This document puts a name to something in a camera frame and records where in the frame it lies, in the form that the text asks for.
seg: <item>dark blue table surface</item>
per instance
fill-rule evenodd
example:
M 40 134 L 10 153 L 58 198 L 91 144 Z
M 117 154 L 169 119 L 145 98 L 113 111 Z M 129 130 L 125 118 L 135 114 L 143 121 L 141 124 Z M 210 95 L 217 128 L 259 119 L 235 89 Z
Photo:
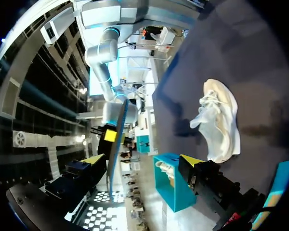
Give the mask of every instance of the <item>dark blue table surface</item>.
M 277 164 L 289 160 L 289 62 L 262 17 L 244 0 L 212 0 L 195 23 L 153 95 L 159 153 L 207 159 L 207 144 L 189 121 L 203 83 L 223 82 L 238 103 L 241 154 L 221 171 L 241 192 L 267 195 Z M 216 216 L 198 200 L 199 211 Z

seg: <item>white sneaker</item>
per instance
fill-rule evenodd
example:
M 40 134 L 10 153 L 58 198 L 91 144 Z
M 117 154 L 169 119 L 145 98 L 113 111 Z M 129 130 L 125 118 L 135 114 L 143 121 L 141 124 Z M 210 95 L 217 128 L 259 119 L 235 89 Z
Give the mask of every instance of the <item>white sneaker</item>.
M 208 145 L 208 160 L 222 163 L 241 152 L 236 126 L 237 103 L 230 90 L 214 79 L 204 83 L 203 92 L 204 97 L 199 100 L 199 115 L 190 122 L 190 127 L 200 124 L 199 131 Z
M 167 165 L 163 161 L 157 161 L 155 163 L 155 166 L 159 167 L 162 170 L 162 172 L 165 172 L 169 178 L 174 179 L 174 169 L 172 166 Z

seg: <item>teal box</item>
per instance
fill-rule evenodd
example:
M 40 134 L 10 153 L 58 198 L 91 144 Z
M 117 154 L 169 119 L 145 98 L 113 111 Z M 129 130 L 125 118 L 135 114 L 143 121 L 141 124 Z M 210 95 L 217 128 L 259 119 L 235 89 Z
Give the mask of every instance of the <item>teal box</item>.
M 162 172 L 159 167 L 156 167 L 155 163 L 157 161 L 163 161 L 174 167 L 174 187 L 170 185 L 167 174 Z M 154 156 L 155 188 L 174 212 L 196 203 L 196 196 L 181 176 L 178 166 L 179 155 L 177 154 L 167 153 Z
M 149 153 L 150 152 L 150 143 L 149 136 L 136 136 L 137 151 L 139 153 Z

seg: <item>shoelace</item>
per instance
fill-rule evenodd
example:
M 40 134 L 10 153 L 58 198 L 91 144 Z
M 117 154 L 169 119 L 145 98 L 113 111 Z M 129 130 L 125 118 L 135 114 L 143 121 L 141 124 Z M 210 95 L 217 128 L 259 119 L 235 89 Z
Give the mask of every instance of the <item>shoelace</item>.
M 198 108 L 198 112 L 201 113 L 202 110 L 206 107 L 213 107 L 216 109 L 217 113 L 221 112 L 220 107 L 218 106 L 219 103 L 223 103 L 218 100 L 217 94 L 213 90 L 209 90 L 208 93 L 199 100 L 201 106 Z

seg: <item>ceiling light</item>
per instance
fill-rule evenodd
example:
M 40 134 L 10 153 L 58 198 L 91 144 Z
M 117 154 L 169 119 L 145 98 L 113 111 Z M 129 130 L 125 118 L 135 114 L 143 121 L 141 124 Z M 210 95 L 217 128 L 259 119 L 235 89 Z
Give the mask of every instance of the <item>ceiling light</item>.
M 87 91 L 88 91 L 88 89 L 86 89 L 86 88 L 81 88 L 81 89 L 79 89 L 79 92 L 81 93 L 81 94 L 85 94 L 85 93 L 87 93 Z
M 76 140 L 77 143 L 81 143 L 83 141 L 83 138 L 81 138 L 81 136 L 77 136 L 75 138 L 75 140 Z

